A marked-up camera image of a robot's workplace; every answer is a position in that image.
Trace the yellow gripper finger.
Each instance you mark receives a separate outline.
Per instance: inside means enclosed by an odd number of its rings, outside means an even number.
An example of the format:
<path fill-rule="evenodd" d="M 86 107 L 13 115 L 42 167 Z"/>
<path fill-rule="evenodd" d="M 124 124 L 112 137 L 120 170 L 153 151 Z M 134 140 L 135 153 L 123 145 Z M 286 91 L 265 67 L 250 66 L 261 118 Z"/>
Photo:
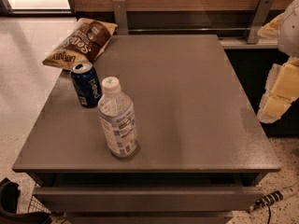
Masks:
<path fill-rule="evenodd" d="M 278 38 L 283 13 L 277 15 L 273 20 L 262 26 L 257 35 L 262 38 Z"/>
<path fill-rule="evenodd" d="M 290 58 L 283 65 L 274 63 L 265 83 L 257 119 L 262 123 L 276 122 L 298 98 L 299 59 Z"/>

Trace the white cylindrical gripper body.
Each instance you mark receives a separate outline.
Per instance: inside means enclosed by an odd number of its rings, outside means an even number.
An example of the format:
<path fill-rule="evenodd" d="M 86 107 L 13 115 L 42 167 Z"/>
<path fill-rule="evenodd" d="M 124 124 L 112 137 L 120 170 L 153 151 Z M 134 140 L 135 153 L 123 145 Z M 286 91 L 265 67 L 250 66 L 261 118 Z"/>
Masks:
<path fill-rule="evenodd" d="M 282 15 L 278 49 L 290 57 L 299 57 L 299 0 L 293 0 Z"/>

